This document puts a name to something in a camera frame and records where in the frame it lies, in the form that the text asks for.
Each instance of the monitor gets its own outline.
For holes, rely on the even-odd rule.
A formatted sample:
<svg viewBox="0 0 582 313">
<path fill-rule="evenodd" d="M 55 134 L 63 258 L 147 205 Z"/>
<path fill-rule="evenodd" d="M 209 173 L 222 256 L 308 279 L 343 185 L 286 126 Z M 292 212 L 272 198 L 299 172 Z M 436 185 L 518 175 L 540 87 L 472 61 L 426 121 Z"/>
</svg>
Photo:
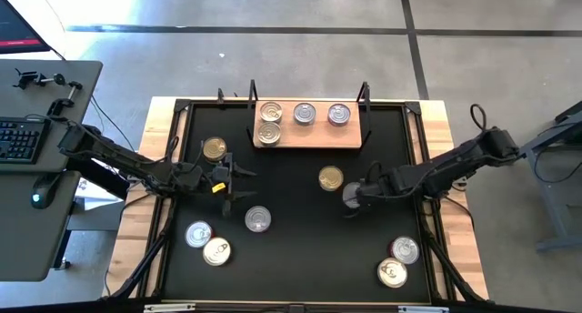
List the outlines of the monitor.
<svg viewBox="0 0 582 313">
<path fill-rule="evenodd" d="M 45 40 L 16 12 L 8 0 L 0 0 L 0 55 L 50 50 Z"/>
</svg>

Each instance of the wooden table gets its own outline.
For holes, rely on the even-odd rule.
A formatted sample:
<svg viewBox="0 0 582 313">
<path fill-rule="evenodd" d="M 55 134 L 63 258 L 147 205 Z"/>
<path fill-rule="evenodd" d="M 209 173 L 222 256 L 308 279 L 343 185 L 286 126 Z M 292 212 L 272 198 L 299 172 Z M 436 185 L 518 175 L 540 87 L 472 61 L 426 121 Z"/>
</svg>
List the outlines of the wooden table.
<svg viewBox="0 0 582 313">
<path fill-rule="evenodd" d="M 178 97 L 152 98 L 147 120 L 145 122 L 142 143 L 139 147 L 140 154 L 152 159 L 158 159 L 164 156 L 170 124 L 174 114 L 174 102 L 176 99 L 178 99 Z M 216 101 L 214 97 L 196 97 L 196 100 L 201 99 Z M 450 127 L 448 125 L 445 103 L 442 101 L 430 100 L 420 101 L 420 105 L 422 108 L 422 119 L 425 127 L 429 155 L 431 157 L 435 157 L 452 149 L 454 147 L 453 138 L 451 136 Z M 412 116 L 409 116 L 411 121 L 411 134 L 413 135 L 416 161 L 422 161 L 415 123 L 414 119 L 412 118 Z M 183 134 L 185 121 L 186 114 L 183 114 L 180 116 L 178 130 L 176 133 L 179 136 Z M 179 148 L 180 144 L 178 144 L 178 147 L 174 153 L 174 159 L 177 159 L 179 156 Z M 144 189 L 141 187 L 132 189 L 127 197 L 127 202 L 134 198 L 141 197 L 144 193 Z M 467 199 L 463 193 L 452 190 L 450 197 L 462 205 L 467 206 Z M 107 284 L 109 285 L 112 293 L 121 287 L 123 282 L 133 272 L 137 263 L 145 253 L 147 234 L 150 228 L 155 202 L 155 197 L 147 197 L 146 199 L 143 199 L 135 205 L 129 207 L 124 212 L 121 224 L 119 226 L 117 239 L 115 241 L 113 256 L 111 257 L 111 263 L 109 265 L 109 274 L 107 276 Z M 162 229 L 164 221 L 166 221 L 168 207 L 169 200 L 164 203 L 160 217 L 161 220 L 159 229 Z M 455 264 L 463 278 L 471 285 L 476 293 L 483 298 L 487 298 L 487 287 L 485 284 L 485 278 L 483 276 L 483 269 L 481 268 L 481 259 L 477 251 L 475 234 L 473 232 L 473 228 L 471 227 L 471 220 L 469 216 L 459 207 L 447 203 L 445 199 L 442 200 L 440 215 L 442 217 L 443 229 L 447 239 L 448 255 L 451 261 Z M 147 295 L 151 294 L 156 284 L 157 271 L 159 269 L 159 259 L 160 254 L 158 253 L 156 259 L 152 263 L 150 270 L 147 283 Z M 440 292 L 441 296 L 443 296 L 443 298 L 446 298 L 447 293 L 445 289 L 443 270 L 434 255 L 433 261 L 435 262 L 438 291 Z M 457 297 L 459 299 L 462 298 L 458 292 Z"/>
</svg>

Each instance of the gray floor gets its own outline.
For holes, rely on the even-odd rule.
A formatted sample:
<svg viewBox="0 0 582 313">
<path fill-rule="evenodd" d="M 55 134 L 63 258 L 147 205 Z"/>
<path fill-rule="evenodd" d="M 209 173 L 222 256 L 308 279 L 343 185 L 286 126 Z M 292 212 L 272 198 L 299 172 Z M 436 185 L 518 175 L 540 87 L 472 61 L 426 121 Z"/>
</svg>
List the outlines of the gray floor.
<svg viewBox="0 0 582 313">
<path fill-rule="evenodd" d="M 410 1 L 417 28 L 582 29 L 582 0 Z M 404 27 L 400 0 L 49 2 L 66 25 Z M 38 10 L 44 19 L 52 14 L 42 5 L 22 10 L 29 19 Z M 151 96 L 213 96 L 219 86 L 245 94 L 250 78 L 262 96 L 348 97 L 366 80 L 373 97 L 418 98 L 405 35 L 63 34 L 51 23 L 46 38 L 68 58 L 104 62 L 96 97 L 135 146 Z M 429 96 L 445 100 L 456 143 L 477 133 L 472 103 L 481 103 L 489 123 L 507 128 L 521 145 L 580 99 L 582 37 L 422 36 L 418 42 Z M 86 122 L 99 126 L 95 111 Z M 123 143 L 111 126 L 106 133 Z M 580 311 L 582 248 L 536 253 L 536 242 L 553 232 L 524 163 L 484 168 L 470 179 L 490 297 Z M 38 284 L 0 283 L 0 306 L 97 298 L 113 240 L 105 233 L 74 235 L 71 270 L 51 272 Z"/>
</svg>

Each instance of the yellow tag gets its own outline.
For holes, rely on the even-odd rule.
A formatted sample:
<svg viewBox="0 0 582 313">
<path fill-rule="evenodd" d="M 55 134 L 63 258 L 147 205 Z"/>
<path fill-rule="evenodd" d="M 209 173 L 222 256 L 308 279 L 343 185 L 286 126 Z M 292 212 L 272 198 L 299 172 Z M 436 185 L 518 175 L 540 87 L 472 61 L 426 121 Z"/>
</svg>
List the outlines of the yellow tag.
<svg viewBox="0 0 582 313">
<path fill-rule="evenodd" d="M 218 191 L 220 191 L 220 190 L 222 190 L 224 188 L 226 188 L 226 185 L 225 185 L 224 182 L 221 182 L 218 185 L 212 187 L 212 193 L 215 194 L 215 193 L 217 193 Z"/>
</svg>

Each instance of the tin can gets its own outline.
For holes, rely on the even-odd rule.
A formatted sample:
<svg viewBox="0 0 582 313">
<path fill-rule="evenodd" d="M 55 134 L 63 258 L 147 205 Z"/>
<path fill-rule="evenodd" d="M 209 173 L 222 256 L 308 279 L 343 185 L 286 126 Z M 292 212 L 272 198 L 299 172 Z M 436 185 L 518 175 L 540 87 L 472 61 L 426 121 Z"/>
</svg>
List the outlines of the tin can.
<svg viewBox="0 0 582 313">
<path fill-rule="evenodd" d="M 332 126 L 345 126 L 349 117 L 349 108 L 344 104 L 333 104 L 327 111 L 327 120 Z"/>
<path fill-rule="evenodd" d="M 185 237 L 188 246 L 201 248 L 212 237 L 212 228 L 205 221 L 196 221 L 186 229 Z"/>
<path fill-rule="evenodd" d="M 230 258 L 230 244 L 222 237 L 214 237 L 208 241 L 202 255 L 204 261 L 213 267 L 218 267 L 227 262 Z"/>
<path fill-rule="evenodd" d="M 420 250 L 411 237 L 398 237 L 391 244 L 389 253 L 404 264 L 413 264 L 420 256 Z"/>
<path fill-rule="evenodd" d="M 390 288 L 400 288 L 406 283 L 408 271 L 406 266 L 393 257 L 383 260 L 378 265 L 378 278 Z"/>
<path fill-rule="evenodd" d="M 218 136 L 209 137 L 204 142 L 202 153 L 207 160 L 217 162 L 226 155 L 226 141 Z"/>
<path fill-rule="evenodd" d="M 310 126 L 316 122 L 316 108 L 309 103 L 295 106 L 293 117 L 300 126 Z"/>
<path fill-rule="evenodd" d="M 276 102 L 266 102 L 261 106 L 260 115 L 264 122 L 279 123 L 283 117 L 283 109 Z"/>
<path fill-rule="evenodd" d="M 344 182 L 344 174 L 337 167 L 324 167 L 319 171 L 319 185 L 325 191 L 336 191 Z"/>
<path fill-rule="evenodd" d="M 356 197 L 356 190 L 360 188 L 359 182 L 350 182 L 344 187 L 344 191 L 342 193 L 342 199 L 344 200 L 344 204 L 347 207 L 356 209 L 360 207 L 360 204 L 357 202 Z"/>
<path fill-rule="evenodd" d="M 265 207 L 251 207 L 246 212 L 245 224 L 253 232 L 265 232 L 271 226 L 271 213 Z"/>
<path fill-rule="evenodd" d="M 275 146 L 281 138 L 281 127 L 273 122 L 265 122 L 258 128 L 258 140 L 264 146 Z"/>
</svg>

